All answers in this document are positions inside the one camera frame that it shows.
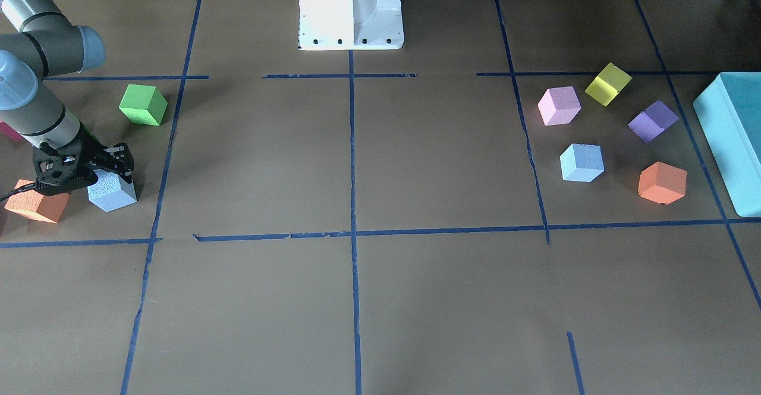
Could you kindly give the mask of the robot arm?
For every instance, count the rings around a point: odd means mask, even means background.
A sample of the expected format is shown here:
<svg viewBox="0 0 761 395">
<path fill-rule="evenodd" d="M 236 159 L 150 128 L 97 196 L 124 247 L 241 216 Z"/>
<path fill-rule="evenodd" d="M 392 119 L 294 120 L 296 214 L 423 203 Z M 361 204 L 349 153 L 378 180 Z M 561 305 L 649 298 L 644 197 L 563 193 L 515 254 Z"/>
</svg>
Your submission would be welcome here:
<svg viewBox="0 0 761 395">
<path fill-rule="evenodd" d="M 36 191 L 54 196 L 97 183 L 97 171 L 131 184 L 135 167 L 125 143 L 104 146 L 43 84 L 45 78 L 100 67 L 105 47 L 98 32 L 75 26 L 54 0 L 1 0 L 16 29 L 2 35 L 2 121 L 33 147 L 35 180 L 7 197 Z"/>
</svg>

